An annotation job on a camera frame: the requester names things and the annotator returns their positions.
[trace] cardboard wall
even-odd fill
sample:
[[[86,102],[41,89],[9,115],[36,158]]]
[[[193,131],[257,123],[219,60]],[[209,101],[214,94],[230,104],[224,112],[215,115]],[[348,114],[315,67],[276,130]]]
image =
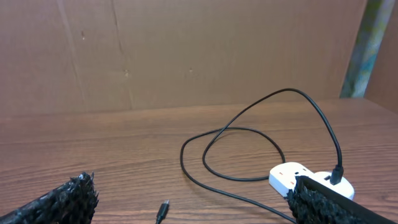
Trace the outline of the cardboard wall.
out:
[[[0,0],[0,116],[337,98],[365,4]]]
[[[395,3],[365,98],[398,113],[398,4]]]

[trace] black textured pad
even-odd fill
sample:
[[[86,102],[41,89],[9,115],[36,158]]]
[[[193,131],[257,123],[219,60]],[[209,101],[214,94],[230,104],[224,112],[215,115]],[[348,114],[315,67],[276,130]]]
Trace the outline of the black textured pad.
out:
[[[39,197],[33,202],[0,217],[0,224],[89,224],[98,204],[94,173],[85,172]]]
[[[297,176],[286,200],[298,224],[394,223],[306,176]]]

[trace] cable connector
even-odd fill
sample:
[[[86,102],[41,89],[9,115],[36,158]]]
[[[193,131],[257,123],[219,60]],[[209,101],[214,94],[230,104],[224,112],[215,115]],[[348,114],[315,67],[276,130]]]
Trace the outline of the cable connector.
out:
[[[336,165],[336,167],[333,169],[333,172],[331,173],[330,183],[332,185],[340,183],[341,179],[343,178],[343,173],[344,173],[343,166]]]
[[[166,218],[167,212],[169,211],[169,200],[166,200],[163,202],[163,204],[160,206],[159,211],[157,212],[156,215],[156,224],[160,224],[163,219]]]

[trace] white power adapter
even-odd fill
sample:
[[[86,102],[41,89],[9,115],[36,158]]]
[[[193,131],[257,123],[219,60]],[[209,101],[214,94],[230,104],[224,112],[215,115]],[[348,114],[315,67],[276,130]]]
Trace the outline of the white power adapter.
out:
[[[354,199],[354,188],[344,177],[341,179],[340,183],[333,185],[329,181],[331,172],[317,172],[314,174],[297,162],[286,162],[272,168],[269,171],[269,184],[271,184],[281,196],[286,197],[287,192],[293,190],[296,186],[295,177],[301,175],[305,175],[317,181],[350,200]]]

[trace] wood grain surface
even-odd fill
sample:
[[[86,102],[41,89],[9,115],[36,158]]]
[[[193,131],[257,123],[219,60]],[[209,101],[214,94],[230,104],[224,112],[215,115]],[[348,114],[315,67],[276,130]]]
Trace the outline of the wood grain surface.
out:
[[[398,115],[364,99],[318,102],[343,150],[345,177],[355,202],[398,222]],[[167,223],[287,223],[270,212],[202,189],[182,173],[179,152],[191,136],[225,125],[245,105],[0,119],[0,214],[95,171],[99,205],[93,223],[154,223],[170,199]],[[264,103],[235,126],[264,131],[288,161],[313,172],[336,164],[333,143],[309,103]],[[268,181],[243,183],[211,175],[201,154],[211,136],[186,148],[188,171],[199,181],[284,213],[287,203]],[[208,155],[217,171],[239,177],[267,175],[280,163],[257,134],[231,131]]]

